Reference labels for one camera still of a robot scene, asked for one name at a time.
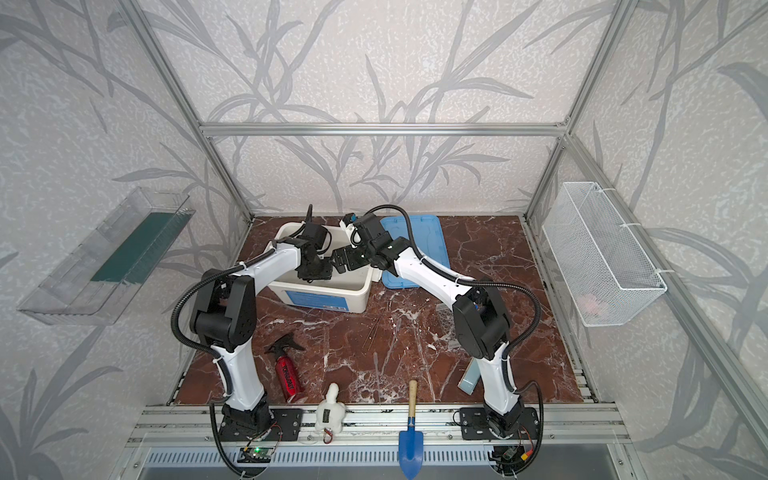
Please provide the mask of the clear acrylic test tube rack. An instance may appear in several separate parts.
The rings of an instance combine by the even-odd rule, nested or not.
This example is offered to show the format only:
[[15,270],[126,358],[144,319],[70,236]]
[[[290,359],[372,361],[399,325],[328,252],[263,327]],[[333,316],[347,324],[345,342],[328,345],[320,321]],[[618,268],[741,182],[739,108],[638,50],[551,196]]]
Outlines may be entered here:
[[433,337],[446,350],[454,351],[460,348],[457,340],[454,326],[454,317],[452,310],[446,305],[439,303],[435,307],[436,326],[434,327]]

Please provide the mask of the white plastic storage bin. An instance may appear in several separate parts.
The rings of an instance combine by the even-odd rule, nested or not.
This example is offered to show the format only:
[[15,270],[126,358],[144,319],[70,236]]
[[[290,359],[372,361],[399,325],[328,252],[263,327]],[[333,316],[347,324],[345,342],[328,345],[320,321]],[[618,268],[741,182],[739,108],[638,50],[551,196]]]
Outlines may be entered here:
[[379,270],[369,265],[343,274],[332,268],[330,280],[309,283],[301,280],[296,271],[290,271],[268,287],[287,305],[362,313],[366,310],[372,283],[378,282],[381,276]]

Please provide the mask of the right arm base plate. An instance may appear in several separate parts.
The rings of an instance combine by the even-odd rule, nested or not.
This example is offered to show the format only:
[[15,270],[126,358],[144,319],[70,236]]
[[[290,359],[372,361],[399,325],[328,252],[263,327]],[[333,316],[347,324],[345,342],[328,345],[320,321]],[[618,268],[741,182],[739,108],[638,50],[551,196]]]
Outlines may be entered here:
[[524,407],[506,435],[498,435],[491,429],[483,407],[465,407],[458,413],[463,440],[537,440],[540,433],[541,421],[534,407]]

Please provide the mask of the blue plastic bin lid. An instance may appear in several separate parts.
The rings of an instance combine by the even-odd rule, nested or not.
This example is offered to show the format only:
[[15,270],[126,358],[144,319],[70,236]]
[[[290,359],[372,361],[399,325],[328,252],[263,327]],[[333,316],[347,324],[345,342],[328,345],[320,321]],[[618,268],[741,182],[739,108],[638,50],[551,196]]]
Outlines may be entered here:
[[[439,218],[435,215],[414,215],[410,216],[410,221],[420,251],[434,262],[450,267],[449,254]],[[380,222],[393,239],[410,237],[402,216],[383,217]],[[390,290],[418,288],[416,283],[396,277],[390,272],[384,272],[381,281]]]

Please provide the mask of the metal tweezers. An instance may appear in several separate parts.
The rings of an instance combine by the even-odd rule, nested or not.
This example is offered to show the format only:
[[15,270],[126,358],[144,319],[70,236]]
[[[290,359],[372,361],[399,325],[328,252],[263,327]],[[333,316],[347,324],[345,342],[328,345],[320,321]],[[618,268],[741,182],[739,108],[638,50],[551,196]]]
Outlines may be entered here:
[[373,342],[376,338],[378,327],[381,321],[381,317],[378,316],[372,323],[372,326],[363,342],[362,351],[364,353],[368,353],[370,349],[372,348]]

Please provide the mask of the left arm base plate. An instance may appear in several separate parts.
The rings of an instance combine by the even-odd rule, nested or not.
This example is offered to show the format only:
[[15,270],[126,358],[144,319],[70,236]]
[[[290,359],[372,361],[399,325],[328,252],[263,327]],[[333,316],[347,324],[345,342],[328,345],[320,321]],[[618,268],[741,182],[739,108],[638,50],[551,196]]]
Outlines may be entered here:
[[271,409],[272,421],[263,432],[238,426],[224,417],[218,430],[222,442],[294,442],[298,440],[304,411],[298,408]]

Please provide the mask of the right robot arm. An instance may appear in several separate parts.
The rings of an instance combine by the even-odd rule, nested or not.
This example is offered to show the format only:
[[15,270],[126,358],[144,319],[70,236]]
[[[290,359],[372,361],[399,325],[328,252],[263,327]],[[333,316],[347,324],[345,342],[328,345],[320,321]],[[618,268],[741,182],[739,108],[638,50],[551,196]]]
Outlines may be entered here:
[[[433,262],[418,247],[407,212],[397,205],[379,205],[361,217],[347,214],[340,226],[351,245],[333,253],[338,272],[370,265],[417,284],[451,309],[459,344],[479,368],[488,426],[495,436],[509,437],[524,408],[510,357],[540,323],[542,307],[536,295],[521,285],[476,280]],[[510,337],[512,318],[502,289],[526,296],[533,307],[530,324],[515,338]]]

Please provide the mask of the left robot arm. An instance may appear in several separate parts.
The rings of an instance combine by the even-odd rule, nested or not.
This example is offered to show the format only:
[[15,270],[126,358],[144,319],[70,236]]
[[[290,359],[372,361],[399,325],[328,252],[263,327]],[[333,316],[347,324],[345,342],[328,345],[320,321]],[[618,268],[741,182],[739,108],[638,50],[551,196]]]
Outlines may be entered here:
[[330,233],[312,221],[312,212],[309,207],[295,233],[271,241],[257,257],[205,272],[171,313],[174,337],[210,355],[217,366],[225,388],[225,420],[251,437],[267,433],[274,423],[252,352],[256,295],[290,271],[305,282],[332,278],[332,261],[323,256]]

